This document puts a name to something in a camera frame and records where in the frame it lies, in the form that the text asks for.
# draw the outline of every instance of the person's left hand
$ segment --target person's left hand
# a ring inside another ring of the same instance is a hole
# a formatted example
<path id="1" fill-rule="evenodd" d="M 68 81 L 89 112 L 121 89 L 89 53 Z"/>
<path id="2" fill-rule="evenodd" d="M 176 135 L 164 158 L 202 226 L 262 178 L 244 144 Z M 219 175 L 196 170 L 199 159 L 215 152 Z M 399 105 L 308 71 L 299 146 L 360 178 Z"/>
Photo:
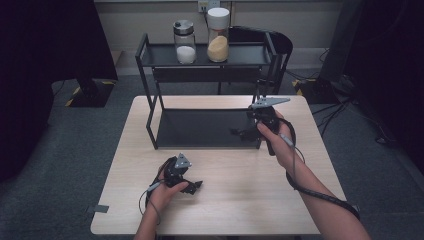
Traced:
<path id="1" fill-rule="evenodd" d="M 163 179 L 163 170 L 159 175 L 159 179 Z M 152 205 L 150 203 L 153 203 L 153 205 L 156 207 L 158 211 L 162 211 L 163 209 L 168 206 L 168 203 L 171 201 L 171 199 L 174 197 L 174 195 L 177 192 L 182 191 L 184 188 L 188 186 L 188 182 L 181 182 L 177 185 L 173 186 L 172 188 L 169 188 L 166 186 L 165 183 L 159 184 L 159 186 L 153 190 L 152 195 L 149 198 L 149 203 L 147 207 L 151 207 Z"/>

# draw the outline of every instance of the black chair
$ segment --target black chair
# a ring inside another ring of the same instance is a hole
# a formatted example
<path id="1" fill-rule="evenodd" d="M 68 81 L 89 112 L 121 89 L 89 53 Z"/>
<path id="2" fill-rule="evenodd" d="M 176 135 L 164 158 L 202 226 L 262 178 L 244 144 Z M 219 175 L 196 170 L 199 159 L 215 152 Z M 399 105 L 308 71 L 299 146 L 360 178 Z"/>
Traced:
<path id="1" fill-rule="evenodd" d="M 293 51 L 293 43 L 291 40 L 282 33 L 270 31 L 266 29 L 232 26 L 229 28 L 229 42 L 264 42 L 265 33 L 269 33 L 275 51 L 277 52 L 277 61 L 275 61 L 275 68 L 263 67 L 260 77 L 257 81 L 259 86 L 266 86 L 267 79 L 269 80 L 269 87 L 272 87 L 272 94 L 277 95 L 284 73 L 286 71 L 287 63 Z M 269 70 L 276 69 L 274 73 L 269 76 Z"/>

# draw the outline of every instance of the jar lid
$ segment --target jar lid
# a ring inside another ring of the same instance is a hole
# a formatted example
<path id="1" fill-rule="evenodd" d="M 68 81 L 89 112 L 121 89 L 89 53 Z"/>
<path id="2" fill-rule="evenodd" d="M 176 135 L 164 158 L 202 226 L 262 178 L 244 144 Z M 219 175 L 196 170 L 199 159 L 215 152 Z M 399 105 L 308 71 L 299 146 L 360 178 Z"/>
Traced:
<path id="1" fill-rule="evenodd" d="M 194 32 L 193 23 L 189 20 L 178 20 L 174 22 L 174 33 L 177 35 L 188 35 Z"/>
<path id="2" fill-rule="evenodd" d="M 225 29 L 230 24 L 230 11 L 226 8 L 211 8 L 206 18 L 209 28 Z"/>

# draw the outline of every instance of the wooden table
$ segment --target wooden table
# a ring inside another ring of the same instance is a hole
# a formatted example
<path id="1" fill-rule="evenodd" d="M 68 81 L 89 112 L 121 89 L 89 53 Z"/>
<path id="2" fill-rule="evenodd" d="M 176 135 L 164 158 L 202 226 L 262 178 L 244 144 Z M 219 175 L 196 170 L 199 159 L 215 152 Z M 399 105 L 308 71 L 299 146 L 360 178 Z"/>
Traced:
<path id="1" fill-rule="evenodd" d="M 292 122 L 307 165 L 336 196 L 345 199 L 306 100 L 301 96 L 279 97 L 291 98 L 274 108 Z M 164 100 L 175 108 L 245 108 L 252 97 L 164 96 Z M 260 149 L 155 150 L 145 128 L 148 113 L 145 96 L 136 97 L 99 201 L 109 210 L 95 214 L 91 225 L 94 234 L 135 234 L 142 217 L 140 195 L 158 167 L 180 152 L 193 164 L 184 177 L 192 182 L 203 180 L 203 185 L 195 195 L 179 193 L 174 197 L 163 213 L 159 235 L 319 234 L 299 193 L 287 183 L 285 170 L 269 156 L 265 143 Z M 157 106 L 154 132 L 160 115 Z"/>

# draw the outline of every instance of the wall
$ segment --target wall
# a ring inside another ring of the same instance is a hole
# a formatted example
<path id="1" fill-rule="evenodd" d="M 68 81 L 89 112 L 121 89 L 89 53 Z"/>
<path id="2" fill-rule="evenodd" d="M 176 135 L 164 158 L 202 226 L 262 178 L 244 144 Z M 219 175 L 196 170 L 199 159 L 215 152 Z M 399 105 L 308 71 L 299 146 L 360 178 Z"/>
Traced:
<path id="1" fill-rule="evenodd" d="M 286 34 L 295 48 L 330 45 L 341 8 L 340 1 L 221 1 L 231 9 L 232 25 L 271 29 Z M 111 50 L 133 51 L 141 34 L 151 42 L 173 41 L 172 24 L 179 19 L 194 23 L 196 41 L 206 42 L 204 16 L 197 1 L 96 2 Z"/>

